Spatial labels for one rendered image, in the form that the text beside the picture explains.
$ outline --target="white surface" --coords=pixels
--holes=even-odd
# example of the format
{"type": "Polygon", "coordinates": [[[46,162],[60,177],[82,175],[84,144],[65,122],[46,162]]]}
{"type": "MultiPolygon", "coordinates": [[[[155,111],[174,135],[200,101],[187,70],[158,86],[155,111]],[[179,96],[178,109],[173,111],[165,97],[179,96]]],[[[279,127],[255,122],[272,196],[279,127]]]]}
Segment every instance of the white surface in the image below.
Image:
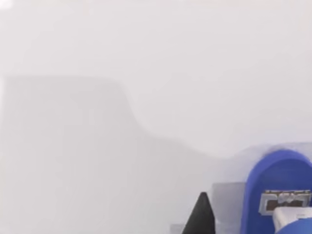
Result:
{"type": "Polygon", "coordinates": [[[278,232],[286,225],[303,218],[312,218],[311,207],[278,207],[273,212],[275,232],[278,232]]]}
{"type": "MultiPolygon", "coordinates": [[[[274,144],[309,142],[311,17],[308,0],[16,1],[0,14],[0,72],[27,84],[3,88],[2,226],[167,233],[200,191],[244,182],[274,144]],[[89,81],[45,96],[27,75],[89,81]]],[[[239,209],[213,205],[239,226],[239,209]]]]}

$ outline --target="blue rounded object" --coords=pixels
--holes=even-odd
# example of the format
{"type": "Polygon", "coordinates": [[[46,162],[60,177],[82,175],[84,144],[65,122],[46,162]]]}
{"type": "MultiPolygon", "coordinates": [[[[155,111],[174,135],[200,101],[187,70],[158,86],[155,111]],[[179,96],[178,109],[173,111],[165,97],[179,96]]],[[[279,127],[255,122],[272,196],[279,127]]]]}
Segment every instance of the blue rounded object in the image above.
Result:
{"type": "Polygon", "coordinates": [[[241,234],[274,234],[272,216],[259,213],[261,195],[266,190],[312,190],[312,164],[292,150],[278,150],[263,157],[247,179],[241,234]]]}
{"type": "Polygon", "coordinates": [[[282,228],[277,234],[311,234],[312,218],[297,220],[282,228]]]}

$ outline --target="blue object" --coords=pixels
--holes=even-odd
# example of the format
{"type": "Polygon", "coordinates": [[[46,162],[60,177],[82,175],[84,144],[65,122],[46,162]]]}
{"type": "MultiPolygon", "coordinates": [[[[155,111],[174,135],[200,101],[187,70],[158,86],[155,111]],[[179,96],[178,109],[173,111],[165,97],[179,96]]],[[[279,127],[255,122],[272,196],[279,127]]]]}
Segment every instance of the blue object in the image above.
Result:
{"type": "Polygon", "coordinates": [[[256,164],[246,183],[241,234],[274,234],[272,216],[259,213],[265,190],[312,190],[310,160],[292,150],[279,150],[256,164]]]}
{"type": "Polygon", "coordinates": [[[277,234],[311,234],[312,218],[300,219],[296,222],[288,224],[282,228],[277,234]]]}

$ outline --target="black object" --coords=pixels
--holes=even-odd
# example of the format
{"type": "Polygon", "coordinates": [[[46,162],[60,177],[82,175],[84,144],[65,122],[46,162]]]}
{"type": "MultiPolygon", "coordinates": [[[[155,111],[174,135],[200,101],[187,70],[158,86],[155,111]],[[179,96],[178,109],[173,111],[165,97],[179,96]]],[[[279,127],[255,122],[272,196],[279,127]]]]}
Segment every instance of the black object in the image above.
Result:
{"type": "Polygon", "coordinates": [[[215,234],[215,215],[207,193],[201,193],[182,234],[215,234]]]}

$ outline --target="bright light spot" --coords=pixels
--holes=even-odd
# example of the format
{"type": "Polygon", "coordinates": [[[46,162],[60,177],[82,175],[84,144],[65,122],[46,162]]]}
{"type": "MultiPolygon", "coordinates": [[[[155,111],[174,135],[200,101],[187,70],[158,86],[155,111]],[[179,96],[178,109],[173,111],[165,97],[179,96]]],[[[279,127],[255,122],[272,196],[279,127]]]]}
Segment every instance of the bright light spot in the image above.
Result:
{"type": "Polygon", "coordinates": [[[13,0],[0,0],[0,10],[8,10],[12,8],[13,0]]]}

